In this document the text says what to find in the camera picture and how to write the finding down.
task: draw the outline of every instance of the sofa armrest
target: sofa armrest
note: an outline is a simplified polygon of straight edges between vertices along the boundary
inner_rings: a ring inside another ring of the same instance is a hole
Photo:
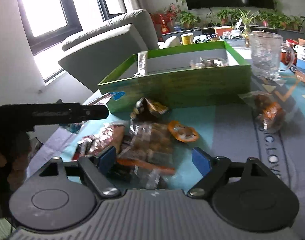
[[[170,38],[168,38],[164,44],[162,45],[162,49],[164,48],[169,48],[169,47],[176,47],[176,46],[180,46],[180,40],[177,36],[171,36]]]
[[[98,83],[122,62],[139,51],[148,50],[133,24],[128,24],[73,46],[58,64],[95,92]]]
[[[110,20],[104,21],[101,27],[91,30],[89,32],[81,31],[69,36],[63,41],[62,50],[66,51],[83,41],[86,41],[94,36],[113,30],[115,28],[125,26],[127,24],[133,24],[139,32],[140,36],[144,40],[148,49],[158,49],[158,38],[156,35],[155,27],[151,20],[149,13],[144,10],[134,10],[119,16],[116,16]]]

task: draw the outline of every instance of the plastic packaging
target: plastic packaging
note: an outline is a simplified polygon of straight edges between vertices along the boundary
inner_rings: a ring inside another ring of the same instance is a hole
[[[117,154],[123,141],[125,126],[105,123],[99,133],[95,135],[87,154],[98,155],[108,146],[114,146]]]
[[[172,165],[172,143],[167,125],[159,123],[132,124],[131,145],[118,158],[146,161],[155,165]]]
[[[124,165],[124,166],[138,166],[141,168],[145,168],[147,170],[154,170],[154,169],[158,169],[161,170],[163,174],[165,175],[174,175],[176,173],[176,170],[173,167],[165,167],[165,166],[158,166],[158,165],[154,165],[145,161],[141,161],[141,160],[132,160],[132,159],[121,159],[121,158],[117,158],[117,163],[119,163],[120,165]]]
[[[239,95],[245,103],[251,106],[257,115],[262,128],[270,133],[278,131],[285,121],[286,112],[276,102],[271,94],[262,91],[252,91]]]
[[[138,72],[134,75],[134,77],[144,77],[147,75],[147,58],[148,51],[138,53]]]
[[[195,142],[199,139],[199,134],[193,127],[184,126],[178,121],[171,121],[167,127],[178,141]]]
[[[137,101],[132,113],[133,122],[157,122],[162,114],[169,110],[168,107],[148,98],[141,98]]]
[[[140,179],[141,187],[145,189],[166,189],[167,184],[162,178],[161,170],[153,169],[152,171],[136,166],[134,173]]]
[[[191,69],[206,68],[206,67],[222,67],[228,66],[227,60],[223,58],[202,58],[198,57],[195,61],[190,61]]]
[[[104,123],[98,134],[87,135],[78,141],[72,160],[78,160],[84,155],[98,156],[108,146],[114,146],[117,154],[120,152],[125,126],[116,123]]]

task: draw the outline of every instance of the tv stand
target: tv stand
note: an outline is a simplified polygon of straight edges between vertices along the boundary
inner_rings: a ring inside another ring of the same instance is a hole
[[[166,41],[168,38],[172,36],[177,36],[181,40],[182,34],[186,33],[193,33],[194,36],[200,36],[203,34],[214,34],[214,29],[216,27],[204,27],[204,28],[194,28],[190,30],[183,30],[179,32],[171,32],[167,34],[162,34],[163,41]],[[284,29],[274,29],[270,27],[263,27],[263,26],[257,26],[257,25],[251,25],[250,26],[251,31],[265,31],[265,32],[271,32],[271,33],[278,33],[281,36],[283,36],[284,40],[286,39],[294,39],[298,40],[298,38],[303,38],[304,33],[298,32],[298,31],[292,31],[292,30],[284,30]]]

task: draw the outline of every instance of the plant pot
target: plant pot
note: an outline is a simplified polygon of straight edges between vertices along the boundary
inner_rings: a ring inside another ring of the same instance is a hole
[[[221,25],[224,26],[228,23],[228,18],[221,19]]]
[[[292,29],[293,29],[294,31],[299,31],[299,25],[298,25],[297,23],[293,23],[293,24],[292,24]]]
[[[287,23],[286,23],[286,22],[282,22],[281,25],[282,25],[282,27],[283,27],[284,29],[287,28]]]
[[[192,24],[190,24],[190,23],[184,23],[183,26],[186,30],[192,29]]]
[[[269,26],[269,22],[267,20],[262,21],[262,24],[264,27],[268,27]]]

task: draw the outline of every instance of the glass mug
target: glass mug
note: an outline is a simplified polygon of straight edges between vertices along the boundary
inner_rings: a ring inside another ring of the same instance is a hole
[[[279,71],[289,69],[294,63],[293,49],[283,42],[283,37],[276,33],[250,32],[249,43],[251,50],[252,72],[263,79],[274,80],[279,77]],[[291,53],[289,64],[281,68],[281,49]]]

